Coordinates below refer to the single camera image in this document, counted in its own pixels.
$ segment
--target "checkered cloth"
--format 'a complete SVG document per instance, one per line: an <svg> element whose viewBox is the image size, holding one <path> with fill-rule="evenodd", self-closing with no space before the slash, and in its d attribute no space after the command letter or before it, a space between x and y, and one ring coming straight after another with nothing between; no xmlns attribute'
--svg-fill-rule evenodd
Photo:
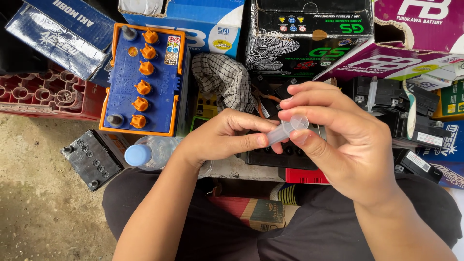
<svg viewBox="0 0 464 261"><path fill-rule="evenodd" d="M243 65L223 54L200 53L193 57L192 72L201 93L214 93L218 111L232 108L253 112L250 75Z"/></svg>

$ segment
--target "sandy ground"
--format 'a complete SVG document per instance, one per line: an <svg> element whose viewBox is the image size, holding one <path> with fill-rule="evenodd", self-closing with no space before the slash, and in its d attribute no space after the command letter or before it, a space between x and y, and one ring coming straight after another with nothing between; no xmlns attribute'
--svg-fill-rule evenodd
<svg viewBox="0 0 464 261"><path fill-rule="evenodd" d="M103 189L89 192L59 152L91 128L0 113L1 260L111 260Z"/></svg>

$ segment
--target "fingernail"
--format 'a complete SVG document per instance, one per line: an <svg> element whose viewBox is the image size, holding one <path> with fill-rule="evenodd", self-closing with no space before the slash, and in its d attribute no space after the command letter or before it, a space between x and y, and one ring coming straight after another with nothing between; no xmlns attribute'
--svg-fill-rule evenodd
<svg viewBox="0 0 464 261"><path fill-rule="evenodd" d="M264 136L260 136L258 138L258 145L261 146L261 147L266 146L266 140L264 139Z"/></svg>
<svg viewBox="0 0 464 261"><path fill-rule="evenodd" d="M293 96L290 97L290 98L288 98L288 99L282 100L282 101L283 101L283 102L289 102L289 101L292 100L292 99L293 99Z"/></svg>
<svg viewBox="0 0 464 261"><path fill-rule="evenodd" d="M293 142L304 144L304 141L308 138L308 134L303 130L296 130L293 134Z"/></svg>

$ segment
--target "black pants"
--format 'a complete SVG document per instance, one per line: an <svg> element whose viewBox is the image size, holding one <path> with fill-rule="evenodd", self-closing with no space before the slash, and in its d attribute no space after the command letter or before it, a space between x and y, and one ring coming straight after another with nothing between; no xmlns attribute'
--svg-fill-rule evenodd
<svg viewBox="0 0 464 261"><path fill-rule="evenodd" d="M117 240L157 177L139 169L127 170L108 184L103 207ZM396 180L419 216L452 248L462 237L461 213L453 198L421 177L404 174L397 175ZM176 260L374 260L353 201L331 186L299 185L295 191L302 206L288 226L259 232L195 190Z"/></svg>

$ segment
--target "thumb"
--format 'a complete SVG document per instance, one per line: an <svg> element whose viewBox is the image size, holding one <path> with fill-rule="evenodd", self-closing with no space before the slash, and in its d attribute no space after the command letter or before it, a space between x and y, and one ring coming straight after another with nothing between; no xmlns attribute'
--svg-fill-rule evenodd
<svg viewBox="0 0 464 261"><path fill-rule="evenodd" d="M328 176L342 171L342 166L345 165L343 154L312 130L294 130L290 134L290 140Z"/></svg>
<svg viewBox="0 0 464 261"><path fill-rule="evenodd" d="M233 154L266 148L269 143L269 141L267 140L267 136L263 133L233 136L229 137L229 139L229 151Z"/></svg>

